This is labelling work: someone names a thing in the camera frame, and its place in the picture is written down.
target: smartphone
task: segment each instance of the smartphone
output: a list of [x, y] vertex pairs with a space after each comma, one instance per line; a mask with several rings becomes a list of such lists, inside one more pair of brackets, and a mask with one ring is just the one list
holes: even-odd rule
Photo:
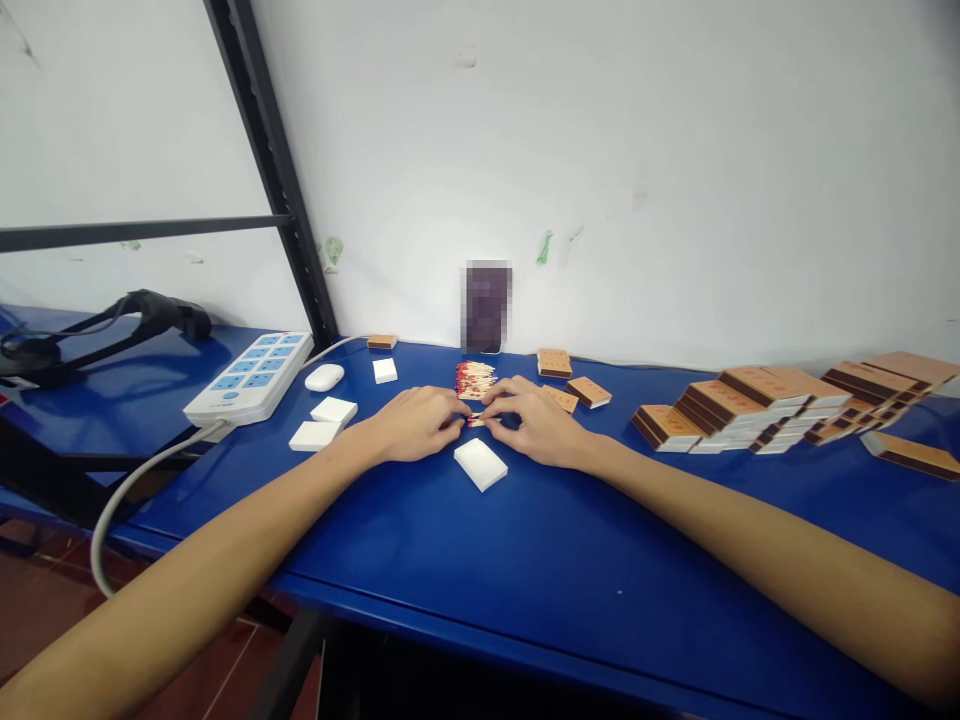
[[463, 271], [460, 346], [465, 353], [495, 355], [507, 331], [513, 269], [503, 260], [474, 260]]

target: right hand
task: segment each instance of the right hand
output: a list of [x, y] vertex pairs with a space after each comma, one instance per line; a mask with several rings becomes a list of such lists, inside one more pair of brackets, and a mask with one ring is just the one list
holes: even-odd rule
[[[578, 468], [595, 438], [584, 430], [546, 390], [515, 375], [501, 380], [483, 398], [480, 419], [497, 440], [543, 465]], [[519, 430], [509, 430], [496, 416], [515, 412], [523, 419]]]

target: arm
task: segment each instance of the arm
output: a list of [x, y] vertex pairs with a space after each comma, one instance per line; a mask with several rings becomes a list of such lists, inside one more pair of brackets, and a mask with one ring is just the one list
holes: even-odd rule
[[917, 700], [934, 708], [957, 702], [960, 597], [795, 515], [587, 432], [524, 378], [501, 381], [483, 402], [483, 420], [500, 412], [523, 418], [519, 430], [487, 422], [498, 440], [609, 483]]
[[235, 618], [353, 480], [455, 440], [452, 390], [414, 388], [217, 516], [75, 625], [0, 690], [0, 717], [115, 718], [172, 680]]

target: stack of matchboxes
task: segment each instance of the stack of matchboxes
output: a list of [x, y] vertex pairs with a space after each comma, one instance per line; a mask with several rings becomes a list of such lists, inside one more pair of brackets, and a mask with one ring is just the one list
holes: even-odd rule
[[[803, 440], [818, 423], [838, 416], [850, 397], [794, 368], [732, 368], [717, 380], [691, 384], [670, 409], [673, 415], [665, 416], [666, 406], [644, 405], [633, 423], [660, 452], [750, 449], [774, 455]], [[682, 429], [671, 431], [669, 420]], [[690, 428], [699, 438], [691, 437]]]
[[[766, 445], [761, 435], [795, 415], [807, 397], [762, 368], [733, 368], [725, 370], [719, 380], [692, 383], [676, 409], [703, 433], [690, 452], [713, 454]], [[774, 447], [783, 445], [785, 450], [786, 442], [781, 439]]]
[[740, 367], [691, 384], [671, 408], [641, 405], [633, 424], [658, 452], [786, 452], [886, 428], [960, 375], [960, 365], [907, 352], [843, 362], [817, 379], [796, 368]]
[[958, 374], [960, 366], [907, 352], [840, 363], [823, 379], [852, 397], [839, 417], [811, 428], [807, 439], [821, 445], [851, 433], [890, 427]]

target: left hand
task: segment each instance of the left hand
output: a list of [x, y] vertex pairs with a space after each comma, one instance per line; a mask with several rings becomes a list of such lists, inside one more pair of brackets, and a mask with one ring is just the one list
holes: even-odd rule
[[404, 390], [372, 418], [351, 430], [363, 434], [363, 442], [376, 448], [378, 462], [413, 462], [439, 452], [460, 437], [464, 420], [450, 422], [450, 416], [470, 417], [470, 406], [457, 399], [453, 390], [415, 387]]

